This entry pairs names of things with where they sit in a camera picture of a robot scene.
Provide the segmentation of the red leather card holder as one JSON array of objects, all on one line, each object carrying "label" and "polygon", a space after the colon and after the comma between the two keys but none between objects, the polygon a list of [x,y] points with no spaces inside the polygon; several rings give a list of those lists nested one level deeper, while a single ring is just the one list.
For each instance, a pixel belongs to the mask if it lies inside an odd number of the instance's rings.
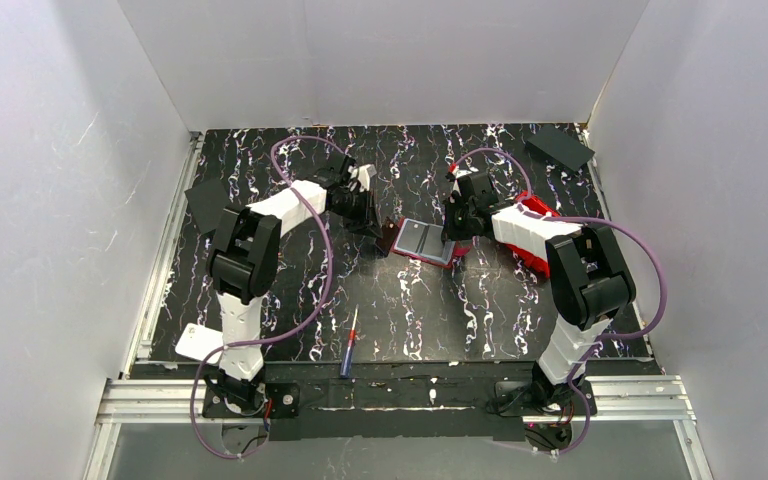
[{"label": "red leather card holder", "polygon": [[423,263],[450,269],[472,246],[443,240],[443,227],[415,219],[401,219],[390,252]]}]

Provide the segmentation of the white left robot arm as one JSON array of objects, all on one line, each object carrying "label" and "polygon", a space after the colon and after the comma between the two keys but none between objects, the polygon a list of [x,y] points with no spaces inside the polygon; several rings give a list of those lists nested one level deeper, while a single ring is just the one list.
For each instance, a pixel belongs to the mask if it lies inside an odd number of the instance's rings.
[{"label": "white left robot arm", "polygon": [[223,344],[207,354],[218,362],[219,384],[249,386],[263,368],[262,303],[275,281],[285,234],[309,219],[325,233],[321,216],[329,212],[341,217],[353,234],[382,238],[371,189],[375,174],[374,165],[336,154],[324,167],[290,181],[265,200],[224,208],[207,262],[222,319]]}]

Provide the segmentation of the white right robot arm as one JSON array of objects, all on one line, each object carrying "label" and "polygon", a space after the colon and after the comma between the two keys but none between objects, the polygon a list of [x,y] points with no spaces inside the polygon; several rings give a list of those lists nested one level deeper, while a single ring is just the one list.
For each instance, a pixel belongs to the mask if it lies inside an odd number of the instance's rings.
[{"label": "white right robot arm", "polygon": [[454,186],[444,203],[442,239],[489,238],[512,248],[550,282],[558,318],[537,361],[533,388],[549,393],[576,381],[585,371],[585,351],[636,296],[612,229],[562,217],[528,193],[504,199],[486,173],[452,168],[447,178]]}]

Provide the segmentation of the red plastic bin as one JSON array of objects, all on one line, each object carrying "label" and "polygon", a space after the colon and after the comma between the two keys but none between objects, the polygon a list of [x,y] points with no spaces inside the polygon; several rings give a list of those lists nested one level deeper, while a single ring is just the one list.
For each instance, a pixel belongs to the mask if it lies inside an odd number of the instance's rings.
[{"label": "red plastic bin", "polygon": [[535,222],[541,222],[542,217],[559,217],[560,213],[547,205],[539,197],[532,195],[528,198],[528,192],[523,191],[515,197],[515,203],[523,211],[523,216],[534,216],[535,220],[526,222],[526,232],[521,229],[514,236],[515,242],[504,242],[526,267],[548,279],[550,267],[546,257],[545,241],[551,238],[548,226],[537,226]]}]

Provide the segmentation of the black credit card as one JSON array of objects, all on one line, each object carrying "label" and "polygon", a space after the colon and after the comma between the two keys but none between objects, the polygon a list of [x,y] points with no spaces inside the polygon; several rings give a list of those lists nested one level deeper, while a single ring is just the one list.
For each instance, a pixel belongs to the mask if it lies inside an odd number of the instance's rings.
[{"label": "black credit card", "polygon": [[406,219],[402,223],[393,246],[393,251],[404,255],[420,255],[427,237],[427,232],[427,224]]}]

